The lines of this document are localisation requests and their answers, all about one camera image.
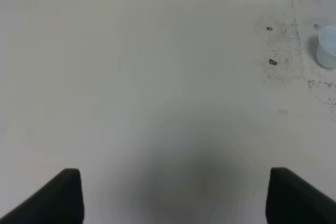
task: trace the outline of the white plastic cup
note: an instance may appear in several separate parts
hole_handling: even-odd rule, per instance
[[[336,68],[336,26],[325,26],[319,31],[317,61],[325,68]]]

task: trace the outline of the small cup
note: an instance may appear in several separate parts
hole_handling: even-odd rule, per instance
[[[317,61],[325,68],[336,68],[336,26],[320,29]]]

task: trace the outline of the debris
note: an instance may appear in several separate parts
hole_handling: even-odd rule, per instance
[[[275,60],[272,60],[272,59],[269,60],[269,63],[270,63],[271,65],[273,65],[273,66],[277,66],[277,65],[278,65],[278,62],[275,61]]]

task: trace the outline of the white table surface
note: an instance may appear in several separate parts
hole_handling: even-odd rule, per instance
[[[0,0],[0,215],[77,167],[86,223],[151,223],[156,146],[172,171],[171,160],[199,155],[196,142],[220,164],[197,223],[266,223],[274,166],[336,199],[336,72],[314,61],[314,25],[336,24],[335,9]]]

